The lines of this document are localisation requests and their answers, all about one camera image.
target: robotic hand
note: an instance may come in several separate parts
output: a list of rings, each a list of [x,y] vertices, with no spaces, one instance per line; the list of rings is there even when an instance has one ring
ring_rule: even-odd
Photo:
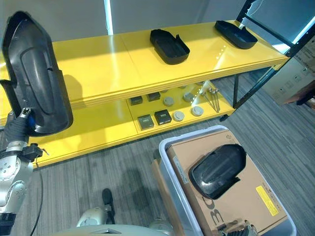
[[[27,192],[33,171],[32,162],[42,156],[37,144],[28,146],[29,108],[17,118],[11,112],[4,129],[8,146],[0,152],[0,236],[9,235]]]

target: cable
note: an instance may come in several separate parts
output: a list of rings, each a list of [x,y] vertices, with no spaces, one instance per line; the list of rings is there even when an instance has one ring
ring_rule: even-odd
[[[41,208],[42,208],[42,206],[43,206],[43,197],[44,197],[43,176],[42,176],[41,170],[40,170],[40,168],[39,168],[39,166],[38,166],[37,158],[36,158],[35,163],[36,163],[36,167],[37,167],[37,169],[38,169],[38,171],[39,171],[40,186],[41,186],[41,199],[40,199],[40,205],[39,205],[39,210],[38,210],[38,214],[37,214],[37,219],[36,219],[35,225],[34,225],[34,227],[33,227],[33,230],[31,231],[30,236],[32,236],[32,235],[34,234],[34,231],[35,231],[35,229],[36,229],[36,227],[37,227],[37,224],[38,224],[38,221],[39,221],[39,217],[40,217],[40,213],[41,213]]]
[[[261,2],[260,2],[260,4],[259,4],[258,8],[257,8],[253,13],[251,13],[249,16],[252,16],[253,14],[255,14],[256,11],[258,11],[258,9],[260,9],[260,7],[261,7],[261,5],[262,5],[263,2],[264,2],[264,0],[261,0]]]

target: shelf board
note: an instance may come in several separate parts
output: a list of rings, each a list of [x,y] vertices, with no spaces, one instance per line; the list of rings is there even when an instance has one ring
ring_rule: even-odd
[[[197,91],[196,85],[189,85],[185,89],[173,88],[166,93],[161,93],[161,99],[149,102],[143,96],[143,103],[131,106],[130,101],[121,100],[73,111],[74,122],[67,130],[46,137],[30,138],[30,143],[38,143],[39,147],[48,151],[38,159],[39,166],[45,166],[59,161],[67,160],[92,151],[115,146],[142,137],[150,136],[166,130],[174,129],[202,120],[232,114],[234,109],[225,98],[219,94],[220,112],[216,113],[201,95],[193,104],[182,99],[185,92]],[[173,97],[175,103],[172,107],[163,105],[162,99],[166,96]],[[191,114],[192,106],[201,106],[204,114],[195,117]],[[158,125],[154,117],[155,111],[168,109],[170,115],[182,111],[185,118],[181,122],[172,120],[168,124]],[[138,117],[150,114],[155,126],[142,131]]]
[[[126,99],[235,73],[279,65],[288,57],[254,34],[250,49],[236,48],[214,28],[215,23],[168,27],[190,48],[188,59],[167,65],[151,45],[150,30],[54,42],[74,110]],[[0,78],[9,79],[3,57]],[[0,123],[11,110],[0,88]]]

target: gray carpet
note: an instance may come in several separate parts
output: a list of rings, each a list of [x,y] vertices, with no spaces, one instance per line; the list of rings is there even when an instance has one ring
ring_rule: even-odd
[[[241,75],[239,95],[261,73]],[[215,81],[229,101],[233,81]],[[148,226],[157,217],[167,219],[150,166],[158,144],[216,124],[228,127],[242,143],[292,216],[298,235],[315,235],[315,112],[306,105],[278,106],[262,89],[222,123],[204,121],[42,168],[44,205],[35,235],[74,227],[85,210],[102,205],[106,187],[113,192],[117,224]],[[35,222],[38,171],[32,178],[12,235],[29,235]]]

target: yellow label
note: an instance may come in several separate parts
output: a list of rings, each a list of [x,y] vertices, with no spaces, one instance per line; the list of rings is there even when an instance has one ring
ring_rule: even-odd
[[[262,186],[258,186],[256,188],[256,191],[260,195],[261,199],[265,203],[265,205],[268,208],[271,215],[272,216],[277,215],[279,212],[278,212],[277,208],[275,207],[275,205],[273,204],[273,202],[271,201],[271,199],[269,198],[269,196],[266,193],[266,191],[264,190],[264,188]]]

